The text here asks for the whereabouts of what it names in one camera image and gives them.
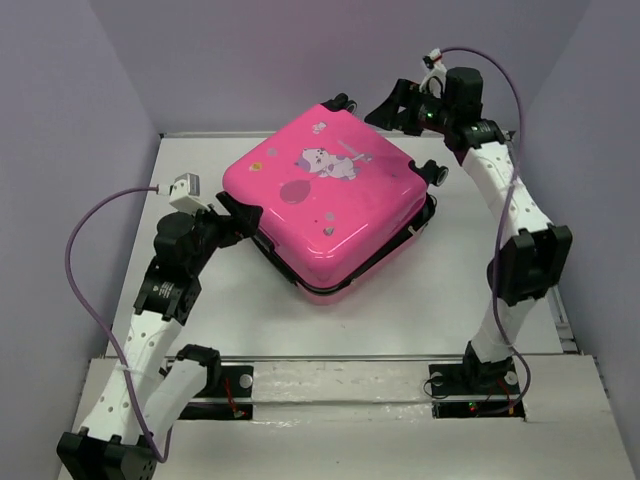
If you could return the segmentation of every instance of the lavender wall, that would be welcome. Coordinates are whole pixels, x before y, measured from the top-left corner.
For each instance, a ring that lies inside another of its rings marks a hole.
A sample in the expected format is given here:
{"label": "lavender wall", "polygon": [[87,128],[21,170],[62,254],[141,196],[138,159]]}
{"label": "lavender wall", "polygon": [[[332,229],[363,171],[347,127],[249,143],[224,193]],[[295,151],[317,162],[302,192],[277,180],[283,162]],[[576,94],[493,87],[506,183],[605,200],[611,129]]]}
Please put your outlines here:
{"label": "lavender wall", "polygon": [[[0,65],[0,478],[48,480],[105,345],[66,284],[66,237],[97,200],[147,184],[159,139],[85,0],[3,1]],[[78,281],[109,318],[142,201],[78,239]]]}
{"label": "lavender wall", "polygon": [[[466,44],[513,72],[528,104],[588,0],[89,0],[159,131],[277,129],[345,91],[361,111],[422,55]],[[486,112],[514,126],[504,81],[482,61]]]}
{"label": "lavender wall", "polygon": [[640,477],[638,18],[637,0],[593,0],[529,111],[523,167],[537,201],[575,234],[562,295]]}

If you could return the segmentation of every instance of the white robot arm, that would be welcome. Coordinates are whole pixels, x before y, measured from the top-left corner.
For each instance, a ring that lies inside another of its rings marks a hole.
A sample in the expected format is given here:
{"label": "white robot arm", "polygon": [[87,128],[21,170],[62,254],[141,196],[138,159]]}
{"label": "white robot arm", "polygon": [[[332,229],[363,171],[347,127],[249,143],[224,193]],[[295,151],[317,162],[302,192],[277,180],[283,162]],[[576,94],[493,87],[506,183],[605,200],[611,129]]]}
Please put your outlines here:
{"label": "white robot arm", "polygon": [[192,398],[220,382],[220,354],[212,348],[187,345],[166,377],[161,368],[200,294],[200,272],[216,249],[255,234],[262,209],[220,193],[217,198],[230,215],[217,214],[200,201],[199,179],[193,174],[159,187],[158,193],[169,195],[178,211],[158,222],[155,256],[135,301],[124,348],[114,345],[124,360],[116,362],[77,432],[64,433],[58,443],[58,456],[74,480],[150,478],[158,460],[153,445],[166,438]]}
{"label": "white robot arm", "polygon": [[[474,181],[500,224],[514,166],[502,131],[495,122],[481,116],[482,77],[471,68],[447,70],[439,50],[424,57],[423,63],[427,69],[425,79],[420,84],[399,79],[391,95],[365,117],[365,122],[407,135],[419,136],[424,130],[442,133],[445,145]],[[429,163],[412,168],[433,183]],[[486,392],[512,368],[511,346],[535,303],[557,285],[572,242],[571,231],[553,225],[520,178],[515,178],[513,187],[499,246],[497,285],[493,285],[494,261],[487,272],[497,297],[498,319],[491,297],[480,329],[467,345],[461,368],[453,375],[452,369],[446,370],[456,392]],[[439,367],[430,368],[434,373]],[[444,385],[438,395],[450,391]]]}

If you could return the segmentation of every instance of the pink balloon graphic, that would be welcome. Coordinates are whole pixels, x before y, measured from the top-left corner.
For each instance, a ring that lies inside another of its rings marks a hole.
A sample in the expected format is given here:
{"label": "pink balloon graphic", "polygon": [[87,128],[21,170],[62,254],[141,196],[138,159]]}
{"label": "pink balloon graphic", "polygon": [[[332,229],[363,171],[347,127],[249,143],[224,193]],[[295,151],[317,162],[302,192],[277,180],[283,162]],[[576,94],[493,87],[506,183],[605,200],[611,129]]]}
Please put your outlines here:
{"label": "pink balloon graphic", "polygon": [[280,198],[287,203],[301,203],[311,192],[311,182],[309,180],[293,180],[285,183],[280,188]]}

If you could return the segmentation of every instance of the pink luggage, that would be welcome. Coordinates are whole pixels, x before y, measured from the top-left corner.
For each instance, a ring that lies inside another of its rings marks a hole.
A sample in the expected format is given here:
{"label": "pink luggage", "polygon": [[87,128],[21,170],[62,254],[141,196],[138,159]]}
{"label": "pink luggage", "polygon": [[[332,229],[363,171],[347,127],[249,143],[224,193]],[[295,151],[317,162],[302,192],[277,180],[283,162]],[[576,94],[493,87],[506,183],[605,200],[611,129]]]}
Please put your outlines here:
{"label": "pink luggage", "polygon": [[231,197],[263,208],[256,245],[316,304],[408,247],[435,213],[428,184],[447,174],[433,160],[417,168],[354,107],[344,94],[316,105],[223,177]]}

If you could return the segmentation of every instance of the white table surface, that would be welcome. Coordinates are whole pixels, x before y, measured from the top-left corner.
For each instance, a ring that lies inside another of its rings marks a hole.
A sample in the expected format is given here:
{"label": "white table surface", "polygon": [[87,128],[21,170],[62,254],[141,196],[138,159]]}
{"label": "white table surface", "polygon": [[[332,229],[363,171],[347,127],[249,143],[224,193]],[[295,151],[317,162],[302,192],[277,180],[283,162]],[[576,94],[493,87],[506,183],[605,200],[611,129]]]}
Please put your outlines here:
{"label": "white table surface", "polygon": [[[253,421],[176,422],[153,480],[633,480],[593,360],[528,360],[527,422],[433,419],[426,362],[257,363]],[[91,363],[74,431],[114,363]]]}
{"label": "white table surface", "polygon": [[[214,203],[222,175],[264,137],[166,138],[152,183],[186,172],[201,176]],[[391,138],[421,164],[450,168],[436,216],[419,241],[337,305],[312,306],[262,257],[252,242],[217,251],[200,280],[203,292],[169,355],[183,345],[211,346],[227,357],[460,355],[489,301],[485,271],[496,225],[475,185],[437,138]],[[157,221],[172,211],[149,195],[113,330],[122,340],[153,256]],[[539,302],[517,341],[525,353],[560,353],[550,303]],[[107,351],[113,355],[112,347]]]}

